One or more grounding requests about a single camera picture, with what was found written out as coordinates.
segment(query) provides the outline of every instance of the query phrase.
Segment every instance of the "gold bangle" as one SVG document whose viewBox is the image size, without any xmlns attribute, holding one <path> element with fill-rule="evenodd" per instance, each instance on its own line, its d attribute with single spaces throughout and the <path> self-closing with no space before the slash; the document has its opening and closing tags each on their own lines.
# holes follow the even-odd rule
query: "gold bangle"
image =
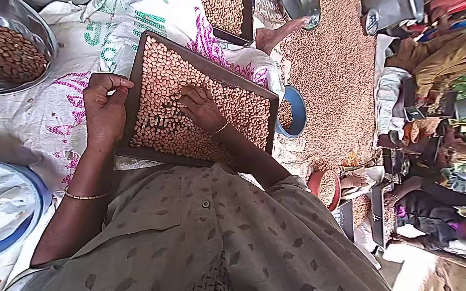
<svg viewBox="0 0 466 291">
<path fill-rule="evenodd" d="M 218 134 L 219 132 L 221 132 L 222 129 L 225 129 L 228 126 L 228 124 L 229 124 L 229 121 L 226 121 L 226 124 L 224 124 L 224 126 L 221 129 L 219 129 L 219 130 L 217 130 L 217 131 L 215 131 L 214 133 L 211 133 L 211 134 L 212 135 Z"/>
<path fill-rule="evenodd" d="M 78 200 L 92 200 L 92 199 L 98 199 L 98 198 L 102 198 L 102 197 L 105 197 L 105 196 L 109 195 L 109 193 L 106 193 L 106 194 L 103 194 L 103 195 L 89 196 L 89 197 L 75 196 L 75 195 L 69 194 L 69 192 L 68 192 L 68 186 L 66 186 L 66 188 L 64 188 L 64 193 L 65 193 L 66 195 L 68 195 L 68 197 L 71 197 L 71 198 L 74 198 L 74 199 L 78 199 Z"/>
</svg>

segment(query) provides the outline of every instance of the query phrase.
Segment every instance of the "wooden tray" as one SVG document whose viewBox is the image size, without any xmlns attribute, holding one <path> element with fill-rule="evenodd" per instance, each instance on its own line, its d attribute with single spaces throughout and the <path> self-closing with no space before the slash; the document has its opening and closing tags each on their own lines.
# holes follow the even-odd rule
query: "wooden tray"
<svg viewBox="0 0 466 291">
<path fill-rule="evenodd" d="M 247 79 L 244 79 L 242 76 L 237 75 L 231 70 L 228 70 L 209 59 L 198 55 L 197 53 L 180 46 L 177 43 L 172 42 L 171 40 L 160 36 L 159 34 L 145 31 L 141 35 L 141 39 L 138 45 L 138 51 L 136 52 L 136 58 L 134 60 L 133 70 L 131 72 L 130 80 L 135 83 L 134 88 L 129 90 L 127 100 L 125 102 L 125 110 L 127 112 L 127 119 L 125 121 L 125 128 L 123 129 L 123 137 L 118 141 L 116 148 L 116 154 L 120 156 L 134 157 L 143 160 L 158 161 L 158 162 L 170 162 L 179 165 L 186 166 L 204 166 L 209 167 L 213 165 L 213 162 L 199 160 L 195 158 L 171 155 L 168 153 L 162 153 L 155 151 L 151 148 L 131 148 L 129 146 L 129 141 L 133 138 L 133 135 L 136 134 L 134 131 L 134 126 L 136 125 L 136 115 L 139 109 L 139 98 L 141 97 L 141 75 L 143 73 L 142 64 L 143 64 L 143 52 L 145 51 L 145 41 L 146 37 L 154 37 L 158 43 L 164 44 L 167 49 L 176 51 L 183 60 L 188 61 L 192 64 L 197 70 L 209 76 L 212 79 L 222 81 L 231 86 L 236 86 L 242 89 L 249 91 L 254 91 L 255 94 L 258 94 L 266 99 L 270 100 L 271 107 L 269 108 L 269 135 L 267 137 L 267 146 L 265 151 L 269 154 L 272 153 L 272 144 L 275 137 L 275 124 L 276 117 L 278 114 L 278 96 L 261 87 L 258 84 L 255 84 Z M 241 172 L 246 172 L 244 169 L 237 169 Z"/>
<path fill-rule="evenodd" d="M 240 35 L 235 35 L 225 30 L 213 27 L 213 35 L 228 41 L 229 43 L 236 44 L 237 46 L 244 46 L 251 44 L 253 39 L 253 2 L 252 0 L 242 0 L 244 9 L 242 10 L 243 20 L 242 31 Z"/>
</svg>

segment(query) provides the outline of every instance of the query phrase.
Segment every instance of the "steel bowl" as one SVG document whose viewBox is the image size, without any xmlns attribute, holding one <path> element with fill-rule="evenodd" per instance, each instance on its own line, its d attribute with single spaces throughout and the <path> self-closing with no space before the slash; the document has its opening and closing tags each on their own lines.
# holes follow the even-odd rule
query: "steel bowl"
<svg viewBox="0 0 466 291">
<path fill-rule="evenodd" d="M 0 80 L 0 95 L 18 93 L 43 82 L 51 74 L 51 64 L 57 56 L 57 41 L 48 24 L 22 0 L 0 0 L 0 26 L 20 32 L 35 44 L 47 60 L 46 70 L 34 81 L 13 84 Z"/>
<path fill-rule="evenodd" d="M 291 19 L 310 16 L 310 20 L 303 28 L 312 31 L 317 28 L 321 20 L 320 0 L 281 0 L 283 10 Z"/>
</svg>

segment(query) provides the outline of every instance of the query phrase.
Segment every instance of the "foot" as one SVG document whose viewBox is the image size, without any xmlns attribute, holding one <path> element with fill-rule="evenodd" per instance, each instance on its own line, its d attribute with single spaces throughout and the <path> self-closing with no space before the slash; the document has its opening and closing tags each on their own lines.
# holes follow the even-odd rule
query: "foot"
<svg viewBox="0 0 466 291">
<path fill-rule="evenodd" d="M 301 17 L 285 23 L 275 30 L 257 29 L 256 48 L 266 53 L 268 56 L 275 46 L 289 34 L 302 29 L 309 22 L 309 17 Z"/>
</svg>

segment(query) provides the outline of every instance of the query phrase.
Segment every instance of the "yellow cloth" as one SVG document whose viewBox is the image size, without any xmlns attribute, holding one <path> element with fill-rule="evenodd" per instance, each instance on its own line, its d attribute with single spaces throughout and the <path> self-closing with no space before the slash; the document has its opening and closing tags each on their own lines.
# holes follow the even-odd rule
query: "yellow cloth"
<svg viewBox="0 0 466 291">
<path fill-rule="evenodd" d="M 465 72 L 466 33 L 446 42 L 413 70 L 418 85 L 417 98 L 425 98 L 437 78 L 452 79 Z"/>
</svg>

